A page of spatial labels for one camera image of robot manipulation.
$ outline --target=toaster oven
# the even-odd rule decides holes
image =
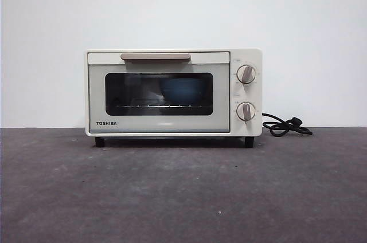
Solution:
[[[85,131],[107,137],[245,137],[261,134],[258,49],[89,50]]]

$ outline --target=black power cord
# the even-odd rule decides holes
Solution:
[[[308,128],[300,126],[302,124],[302,121],[296,117],[293,117],[291,120],[283,121],[281,118],[278,118],[271,114],[263,113],[263,116],[270,117],[279,121],[265,121],[263,123],[263,126],[270,130],[270,133],[274,137],[282,137],[290,131],[312,135],[312,132]],[[274,131],[276,130],[282,130],[283,132],[275,133]]]

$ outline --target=oven label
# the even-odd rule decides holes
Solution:
[[[99,126],[117,126],[117,122],[115,121],[97,121],[96,123]]]

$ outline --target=beige handle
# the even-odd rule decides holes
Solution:
[[[139,61],[139,62],[150,62],[150,61],[190,61],[190,54],[180,53],[123,53],[121,59],[124,61]]]

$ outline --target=white knob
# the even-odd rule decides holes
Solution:
[[[255,107],[251,103],[242,103],[237,107],[237,115],[243,121],[250,121],[255,117]]]
[[[237,79],[243,84],[249,84],[255,79],[255,69],[250,65],[243,65],[237,70]]]

